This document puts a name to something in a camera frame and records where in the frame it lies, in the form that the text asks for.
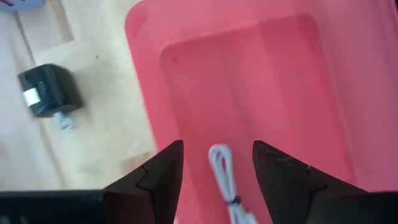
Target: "wooden table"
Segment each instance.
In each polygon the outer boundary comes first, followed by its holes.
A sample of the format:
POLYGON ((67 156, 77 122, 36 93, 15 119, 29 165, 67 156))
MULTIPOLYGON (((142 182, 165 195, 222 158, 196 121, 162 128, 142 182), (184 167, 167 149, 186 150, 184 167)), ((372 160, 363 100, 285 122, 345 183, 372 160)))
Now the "wooden table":
POLYGON ((47 0, 0 13, 0 190, 102 188, 150 158, 155 144, 124 33, 137 0, 47 0), (29 113, 17 74, 70 69, 85 107, 61 131, 29 113))

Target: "white charging cable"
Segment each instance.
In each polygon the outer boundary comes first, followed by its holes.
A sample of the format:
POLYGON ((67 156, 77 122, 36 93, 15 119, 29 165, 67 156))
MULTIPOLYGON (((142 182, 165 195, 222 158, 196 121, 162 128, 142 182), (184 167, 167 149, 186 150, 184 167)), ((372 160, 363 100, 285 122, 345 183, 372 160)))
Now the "white charging cable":
POLYGON ((225 144, 215 144, 209 149, 209 162, 217 180, 218 187, 228 204, 231 224, 257 224, 252 213, 246 212, 241 199, 236 194, 232 169, 232 154, 225 144))

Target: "pink container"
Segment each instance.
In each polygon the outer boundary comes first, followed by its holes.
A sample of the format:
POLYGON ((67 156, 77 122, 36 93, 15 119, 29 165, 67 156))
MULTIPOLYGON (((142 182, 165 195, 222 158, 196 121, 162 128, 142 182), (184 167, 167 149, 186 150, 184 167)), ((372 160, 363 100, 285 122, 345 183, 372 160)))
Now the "pink container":
POLYGON ((259 223, 271 219, 255 139, 366 190, 398 190, 393 0, 145 0, 126 34, 158 147, 185 141, 180 223, 229 223, 207 158, 221 142, 259 223))

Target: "light wood floor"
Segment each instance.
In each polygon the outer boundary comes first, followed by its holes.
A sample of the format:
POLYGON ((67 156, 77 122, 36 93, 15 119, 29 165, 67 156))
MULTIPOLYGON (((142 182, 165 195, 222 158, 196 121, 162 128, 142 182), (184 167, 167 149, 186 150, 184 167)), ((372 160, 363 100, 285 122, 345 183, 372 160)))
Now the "light wood floor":
POLYGON ((47 0, 0 13, 0 190, 102 188, 150 158, 150 124, 124 33, 137 0, 47 0), (85 107, 75 128, 34 119, 17 74, 69 68, 85 107))

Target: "white label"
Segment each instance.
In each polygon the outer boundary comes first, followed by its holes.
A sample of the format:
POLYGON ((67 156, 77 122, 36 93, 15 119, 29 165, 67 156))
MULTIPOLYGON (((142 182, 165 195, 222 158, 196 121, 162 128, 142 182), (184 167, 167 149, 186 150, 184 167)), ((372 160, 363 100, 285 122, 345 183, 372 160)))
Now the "white label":
POLYGON ((37 93, 36 88, 31 88, 30 90, 26 90, 24 92, 24 98, 27 106, 32 106, 35 103, 40 102, 39 94, 37 93))

